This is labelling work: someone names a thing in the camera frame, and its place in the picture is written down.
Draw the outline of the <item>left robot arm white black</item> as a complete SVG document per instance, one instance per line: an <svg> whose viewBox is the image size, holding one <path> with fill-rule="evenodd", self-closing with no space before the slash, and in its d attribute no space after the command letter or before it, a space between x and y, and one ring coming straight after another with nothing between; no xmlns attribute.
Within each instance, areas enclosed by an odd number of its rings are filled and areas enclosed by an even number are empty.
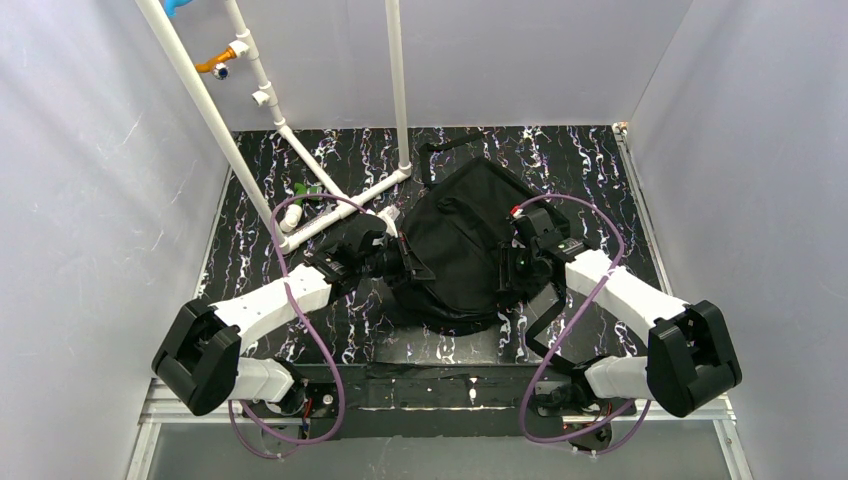
<svg viewBox="0 0 848 480"><path fill-rule="evenodd" d="M282 361L245 357L267 334L352 292L365 278L404 271L395 206L354 217L287 276L249 293L178 311L151 369L195 416L227 401L264 401L291 415L306 401L306 379Z"/></svg>

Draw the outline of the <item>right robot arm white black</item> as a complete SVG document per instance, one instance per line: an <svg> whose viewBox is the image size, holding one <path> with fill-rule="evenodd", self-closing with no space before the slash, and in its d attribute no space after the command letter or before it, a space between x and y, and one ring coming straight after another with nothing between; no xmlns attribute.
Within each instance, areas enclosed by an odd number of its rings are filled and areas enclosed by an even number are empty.
<svg viewBox="0 0 848 480"><path fill-rule="evenodd" d="M525 333L527 347L570 378L577 408L607 398L652 400L684 418L742 381L741 365L721 310L688 303L614 265L603 251L555 226L544 209L512 211L520 245L500 248L503 292L530 294L552 286L558 300ZM623 322L646 346L637 357L598 355L573 363L538 340L565 308L565 292L586 297Z"/></svg>

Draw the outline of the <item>black student backpack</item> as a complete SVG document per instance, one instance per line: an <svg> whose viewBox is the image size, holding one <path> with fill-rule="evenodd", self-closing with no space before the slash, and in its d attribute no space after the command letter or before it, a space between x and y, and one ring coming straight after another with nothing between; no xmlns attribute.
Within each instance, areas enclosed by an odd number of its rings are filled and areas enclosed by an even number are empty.
<svg viewBox="0 0 848 480"><path fill-rule="evenodd" d="M390 285L399 306L430 331L466 336L488 330L536 295L497 291L498 247L518 245L513 208L537 193L506 167L484 157L465 162L426 193L399 227L434 281Z"/></svg>

